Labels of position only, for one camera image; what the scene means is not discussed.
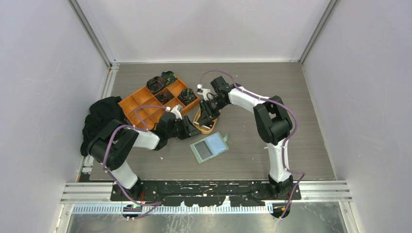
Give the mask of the black VIP card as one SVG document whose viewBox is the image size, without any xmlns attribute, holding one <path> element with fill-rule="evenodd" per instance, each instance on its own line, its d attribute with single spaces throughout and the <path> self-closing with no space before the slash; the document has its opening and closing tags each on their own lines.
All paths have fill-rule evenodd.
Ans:
<svg viewBox="0 0 412 233">
<path fill-rule="evenodd" d="M 201 161 L 206 160 L 207 158 L 212 156 L 212 152 L 210 151 L 205 141 L 200 141 L 199 143 L 196 143 L 194 145 L 194 148 Z"/>
</svg>

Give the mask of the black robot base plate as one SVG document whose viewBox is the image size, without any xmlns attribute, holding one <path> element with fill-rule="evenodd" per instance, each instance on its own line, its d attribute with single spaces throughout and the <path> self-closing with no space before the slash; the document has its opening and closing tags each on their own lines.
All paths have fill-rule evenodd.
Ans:
<svg viewBox="0 0 412 233">
<path fill-rule="evenodd" d="M 270 191 L 268 181 L 142 181 L 138 201 L 160 201 L 163 206 L 221 206 L 228 199 L 231 207 L 263 206 L 265 201 L 287 201 L 285 194 Z"/>
</svg>

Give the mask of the green card holder wallet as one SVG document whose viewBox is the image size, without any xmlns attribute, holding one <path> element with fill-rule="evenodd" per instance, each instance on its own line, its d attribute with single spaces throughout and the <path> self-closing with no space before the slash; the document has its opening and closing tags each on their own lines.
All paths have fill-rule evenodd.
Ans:
<svg viewBox="0 0 412 233">
<path fill-rule="evenodd" d="M 227 145 L 227 143 L 226 143 L 227 140 L 228 140 L 228 135 L 225 134 L 224 136 L 222 136 L 220 132 L 213 133 L 213 134 L 211 134 L 210 136 L 207 136 L 206 138 L 203 138 L 202 140 L 200 140 L 200 141 L 205 141 L 206 144 L 208 145 L 210 151 L 212 152 L 212 156 L 209 157 L 209 158 L 207 158 L 206 160 L 203 160 L 203 161 L 201 161 L 201 160 L 199 159 L 199 157 L 198 157 L 198 155 L 197 155 L 197 152 L 196 152 L 196 150 L 195 150 L 195 148 L 194 148 L 194 145 L 195 145 L 196 143 L 199 143 L 200 141 L 197 141 L 197 142 L 195 142 L 195 143 L 192 143 L 192 144 L 190 145 L 190 148 L 191 148 L 191 150 L 192 150 L 192 152 L 193 152 L 193 154 L 194 154 L 197 162 L 198 162 L 199 164 L 201 164 L 201 163 L 203 163 L 203 162 L 205 162 L 205 161 L 207 161 L 207 160 L 210 160 L 210 159 L 216 157 L 217 155 L 219 155 L 219 154 L 221 154 L 221 153 L 229 150 L 229 147 L 228 147 L 228 145 Z"/>
</svg>

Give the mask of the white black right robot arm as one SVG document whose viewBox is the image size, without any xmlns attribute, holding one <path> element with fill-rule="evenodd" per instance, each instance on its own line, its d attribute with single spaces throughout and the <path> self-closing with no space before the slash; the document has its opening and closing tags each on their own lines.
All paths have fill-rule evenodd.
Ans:
<svg viewBox="0 0 412 233">
<path fill-rule="evenodd" d="M 221 110 L 228 105 L 239 106 L 255 118 L 258 135 L 267 144 L 270 160 L 269 189 L 275 199 L 284 198 L 293 184 L 288 171 L 287 137 L 292 130 L 292 121 L 283 107 L 279 96 L 264 97 L 246 90 L 244 87 L 227 83 L 222 76 L 215 78 L 210 89 L 197 85 L 197 93 L 203 96 L 200 101 L 199 126 L 209 125 L 220 116 Z"/>
</svg>

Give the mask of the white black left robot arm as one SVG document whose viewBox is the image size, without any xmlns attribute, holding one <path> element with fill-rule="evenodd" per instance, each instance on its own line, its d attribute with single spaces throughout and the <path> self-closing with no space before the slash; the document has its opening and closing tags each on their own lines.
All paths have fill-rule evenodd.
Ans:
<svg viewBox="0 0 412 233">
<path fill-rule="evenodd" d="M 126 159 L 133 147 L 160 150 L 171 138 L 185 140 L 200 135 L 188 116 L 164 113 L 151 130 L 124 125 L 113 119 L 89 142 L 87 154 L 101 163 L 114 180 L 123 187 L 129 200 L 137 200 L 142 193 L 141 179 L 133 172 Z"/>
</svg>

